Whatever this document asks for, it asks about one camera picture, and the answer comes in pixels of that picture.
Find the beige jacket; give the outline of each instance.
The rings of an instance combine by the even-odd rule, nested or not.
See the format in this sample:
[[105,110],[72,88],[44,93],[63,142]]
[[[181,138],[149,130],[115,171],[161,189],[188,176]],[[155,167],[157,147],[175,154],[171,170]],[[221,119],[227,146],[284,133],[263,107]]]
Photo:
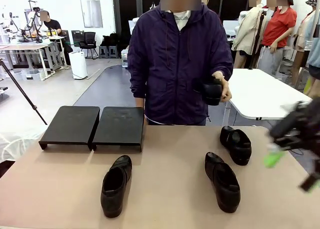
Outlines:
[[312,12],[310,15],[308,15],[304,21],[301,23],[301,25],[298,28],[298,31],[296,32],[296,36],[294,38],[294,40],[296,40],[296,44],[295,46],[293,46],[293,49],[296,49],[299,52],[304,52],[304,48],[305,48],[305,43],[306,43],[306,38],[305,38],[305,34],[306,34],[306,29],[308,27],[308,23],[310,22],[311,18],[315,15],[315,11]]
[[252,55],[262,13],[260,9],[262,7],[262,4],[253,7],[240,23],[239,31],[231,48],[233,51],[245,51],[248,55]]

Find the purple jacket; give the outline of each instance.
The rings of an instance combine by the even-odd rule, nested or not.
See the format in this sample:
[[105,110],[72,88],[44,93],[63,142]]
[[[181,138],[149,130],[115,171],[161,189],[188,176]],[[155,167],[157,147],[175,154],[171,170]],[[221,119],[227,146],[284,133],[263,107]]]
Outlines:
[[145,115],[158,123],[192,125],[206,119],[208,106],[192,80],[223,72],[233,59],[217,14],[202,4],[179,31],[174,15],[160,6],[144,13],[133,30],[128,70],[135,98],[145,98]]

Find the gray stool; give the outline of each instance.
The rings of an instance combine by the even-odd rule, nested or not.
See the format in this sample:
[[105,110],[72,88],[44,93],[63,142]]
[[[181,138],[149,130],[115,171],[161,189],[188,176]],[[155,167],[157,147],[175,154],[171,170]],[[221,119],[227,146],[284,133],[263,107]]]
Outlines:
[[108,59],[108,47],[107,46],[99,46],[99,58]]
[[109,58],[119,58],[117,46],[110,45],[109,46]]

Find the black chair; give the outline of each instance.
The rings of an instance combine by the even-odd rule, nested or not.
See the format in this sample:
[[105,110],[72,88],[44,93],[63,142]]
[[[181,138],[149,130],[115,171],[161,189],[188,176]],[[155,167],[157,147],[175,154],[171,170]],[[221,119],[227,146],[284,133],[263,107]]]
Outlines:
[[91,57],[93,60],[95,60],[97,58],[94,58],[94,55],[92,53],[92,49],[95,51],[95,54],[99,57],[99,55],[96,51],[96,48],[97,48],[96,43],[97,42],[95,41],[95,36],[96,36],[95,32],[85,32],[84,33],[84,41],[79,41],[81,51],[83,49],[86,49],[86,58],[88,58],[88,56],[89,56],[89,49],[90,49]]

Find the hand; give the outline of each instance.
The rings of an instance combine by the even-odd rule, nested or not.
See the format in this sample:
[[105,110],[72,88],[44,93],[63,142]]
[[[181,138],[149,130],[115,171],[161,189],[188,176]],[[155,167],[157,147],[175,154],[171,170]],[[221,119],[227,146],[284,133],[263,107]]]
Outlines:
[[278,42],[274,41],[270,46],[270,53],[271,54],[274,53],[277,50],[277,47],[278,47]]
[[216,79],[219,79],[222,84],[222,96],[220,101],[222,103],[229,101],[232,98],[232,94],[229,89],[229,82],[224,78],[221,71],[216,71],[215,73],[212,74],[212,76],[215,77]]

